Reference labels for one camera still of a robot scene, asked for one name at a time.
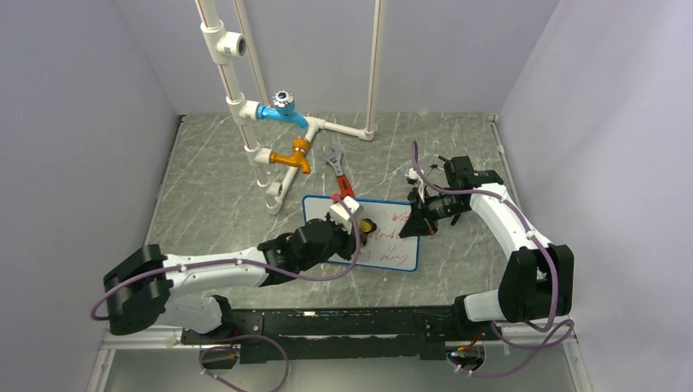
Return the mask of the yellow black whiteboard eraser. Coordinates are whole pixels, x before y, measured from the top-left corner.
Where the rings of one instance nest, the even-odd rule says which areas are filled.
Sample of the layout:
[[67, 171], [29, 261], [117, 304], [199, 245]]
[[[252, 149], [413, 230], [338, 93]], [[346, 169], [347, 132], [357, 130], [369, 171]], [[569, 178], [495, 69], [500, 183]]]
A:
[[362, 234], [370, 234], [377, 229], [377, 225], [370, 219], [362, 219], [359, 221], [359, 230]]

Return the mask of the blue framed whiteboard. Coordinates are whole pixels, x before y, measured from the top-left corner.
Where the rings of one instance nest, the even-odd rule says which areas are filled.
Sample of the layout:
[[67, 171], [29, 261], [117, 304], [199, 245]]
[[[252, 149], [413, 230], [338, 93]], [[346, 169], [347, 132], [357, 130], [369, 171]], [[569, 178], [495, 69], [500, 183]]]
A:
[[400, 236], [411, 212], [409, 204], [372, 198], [357, 198], [356, 201], [363, 208], [360, 217], [368, 218], [376, 225], [376, 229], [368, 235], [366, 245], [360, 249], [357, 265], [415, 271], [418, 268], [420, 239]]

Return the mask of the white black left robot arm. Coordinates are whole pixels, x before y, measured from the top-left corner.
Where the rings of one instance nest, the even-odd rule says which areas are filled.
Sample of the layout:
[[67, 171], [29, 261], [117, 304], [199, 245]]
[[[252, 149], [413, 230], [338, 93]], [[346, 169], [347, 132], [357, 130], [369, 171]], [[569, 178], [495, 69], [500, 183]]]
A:
[[105, 305], [103, 320], [115, 336], [166, 325], [222, 343], [236, 329], [230, 302], [219, 295], [201, 297], [201, 292], [306, 280], [306, 271], [332, 256], [357, 256], [374, 227], [312, 219], [255, 247], [206, 256], [164, 254], [157, 244], [145, 245], [104, 276], [105, 294], [97, 304]]

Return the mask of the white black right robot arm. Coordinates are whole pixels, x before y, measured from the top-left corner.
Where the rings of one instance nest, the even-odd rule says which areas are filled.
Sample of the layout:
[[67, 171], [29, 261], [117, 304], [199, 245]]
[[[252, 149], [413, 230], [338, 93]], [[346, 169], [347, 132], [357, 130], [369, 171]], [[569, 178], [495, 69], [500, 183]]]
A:
[[411, 212], [399, 236], [432, 236], [438, 232], [439, 221], [448, 219], [455, 225], [463, 213], [474, 212], [507, 257], [498, 288], [455, 299], [452, 332], [469, 339], [482, 323], [491, 322], [525, 323], [548, 332], [556, 318], [570, 312], [573, 252], [553, 243], [529, 222], [496, 171], [477, 171], [467, 156], [441, 161], [445, 187], [430, 182], [419, 166], [406, 173], [405, 180], [412, 186], [407, 196]]

